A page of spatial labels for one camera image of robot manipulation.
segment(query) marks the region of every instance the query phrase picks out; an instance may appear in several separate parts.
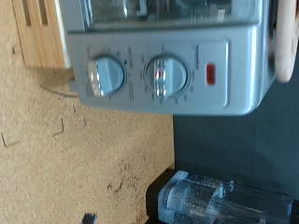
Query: cork surface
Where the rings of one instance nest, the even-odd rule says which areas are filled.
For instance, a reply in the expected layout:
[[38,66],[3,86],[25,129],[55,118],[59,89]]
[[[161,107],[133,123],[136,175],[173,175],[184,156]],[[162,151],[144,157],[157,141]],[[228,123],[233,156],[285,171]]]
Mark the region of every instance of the cork surface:
[[28,69],[0,1],[0,223],[144,223],[148,185],[173,162],[171,116],[89,108],[71,70]]

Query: silver toaster oven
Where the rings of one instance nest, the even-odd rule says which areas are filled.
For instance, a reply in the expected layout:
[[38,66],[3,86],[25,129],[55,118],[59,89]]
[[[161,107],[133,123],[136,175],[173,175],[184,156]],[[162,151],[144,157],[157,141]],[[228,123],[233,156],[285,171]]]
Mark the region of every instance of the silver toaster oven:
[[61,0],[89,106],[243,115],[275,79],[270,0]]

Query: black object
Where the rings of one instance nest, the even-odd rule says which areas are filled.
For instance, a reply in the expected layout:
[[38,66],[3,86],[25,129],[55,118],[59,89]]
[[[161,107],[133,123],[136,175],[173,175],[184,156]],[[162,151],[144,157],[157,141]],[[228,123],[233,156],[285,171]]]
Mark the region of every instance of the black object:
[[145,224],[165,224],[165,223],[162,221],[159,221],[159,219],[151,217]]
[[97,219],[96,215],[85,214],[81,224],[95,224],[96,219]]
[[174,116],[176,169],[299,199],[298,61],[249,115]]
[[290,224],[298,224],[298,223],[299,223],[299,202],[293,201]]

